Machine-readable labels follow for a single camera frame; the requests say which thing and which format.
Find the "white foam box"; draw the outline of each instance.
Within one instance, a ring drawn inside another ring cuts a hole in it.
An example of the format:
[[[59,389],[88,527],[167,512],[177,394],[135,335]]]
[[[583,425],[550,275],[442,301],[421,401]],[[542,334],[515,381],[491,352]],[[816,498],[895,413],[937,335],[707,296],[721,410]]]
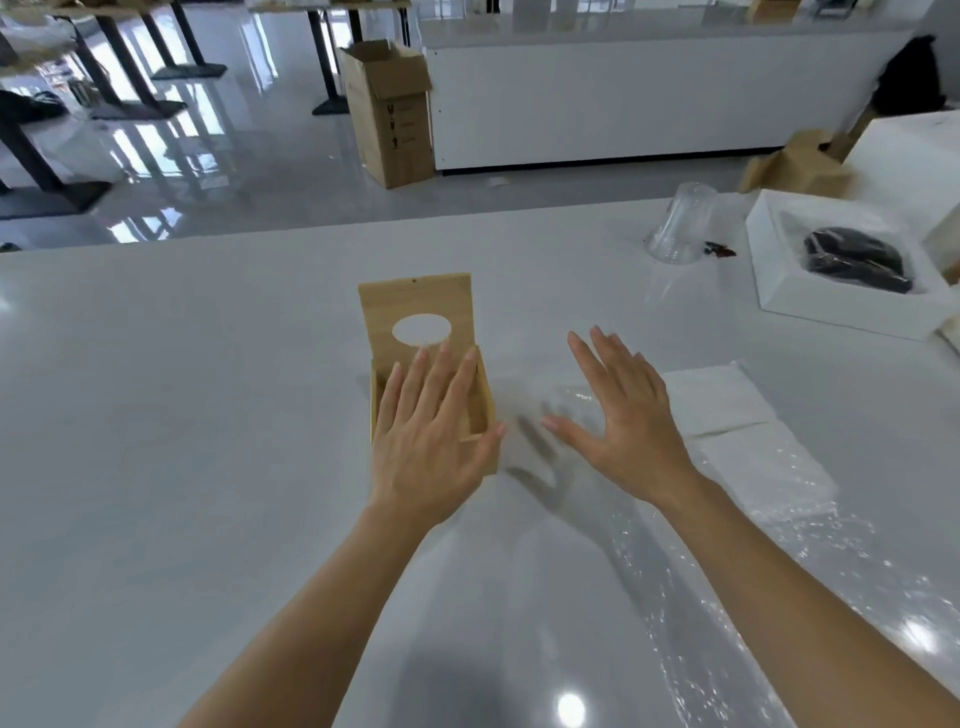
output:
[[[875,119],[844,164],[856,172],[849,199],[896,209],[927,242],[960,210],[960,111]],[[953,244],[928,246],[936,265],[955,262],[960,242]]]
[[[894,245],[914,292],[893,293],[810,273],[804,239],[813,230],[854,228]],[[839,326],[923,340],[957,312],[957,301],[916,236],[888,212],[849,200],[763,190],[747,218],[760,307]]]

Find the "wooden box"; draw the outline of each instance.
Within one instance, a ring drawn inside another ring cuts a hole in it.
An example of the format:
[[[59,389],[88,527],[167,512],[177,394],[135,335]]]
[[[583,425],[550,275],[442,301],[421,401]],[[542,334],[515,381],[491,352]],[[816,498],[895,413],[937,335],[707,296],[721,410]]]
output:
[[[359,292],[373,354],[370,372],[372,439],[380,400],[394,363],[399,362],[404,370],[409,370],[417,354],[417,347],[396,339],[396,324],[423,313],[444,317],[450,324],[447,340],[454,367],[457,367],[470,347],[476,344],[473,339],[473,296],[469,273],[361,283]],[[431,361],[439,346],[440,342],[429,346]],[[483,355],[477,347],[477,374],[468,394],[467,411],[458,424],[462,459],[472,456],[477,441],[495,422],[490,384]],[[499,450],[484,475],[496,473],[498,460]]]

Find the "plastic bag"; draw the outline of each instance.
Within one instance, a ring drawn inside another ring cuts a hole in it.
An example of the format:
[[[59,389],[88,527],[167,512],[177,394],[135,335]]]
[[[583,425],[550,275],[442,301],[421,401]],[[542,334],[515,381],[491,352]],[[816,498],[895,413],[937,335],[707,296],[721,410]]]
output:
[[[821,276],[909,293],[913,279],[898,250],[877,237],[853,228],[820,228],[804,239],[806,270]]]

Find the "black backpack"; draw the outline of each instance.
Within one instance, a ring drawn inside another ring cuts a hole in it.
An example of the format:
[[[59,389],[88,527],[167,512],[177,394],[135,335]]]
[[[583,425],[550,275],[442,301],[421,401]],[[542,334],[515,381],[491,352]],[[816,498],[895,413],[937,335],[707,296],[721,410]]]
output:
[[[933,53],[936,36],[915,37],[880,74],[873,106],[881,116],[939,111],[947,102]]]

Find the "white wall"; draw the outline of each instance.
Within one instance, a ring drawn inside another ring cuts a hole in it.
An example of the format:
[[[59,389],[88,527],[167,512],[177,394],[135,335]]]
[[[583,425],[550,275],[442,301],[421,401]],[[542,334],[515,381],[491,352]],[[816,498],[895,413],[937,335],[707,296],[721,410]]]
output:
[[[960,0],[937,0],[921,25],[937,37],[937,60],[944,93],[960,100]]]

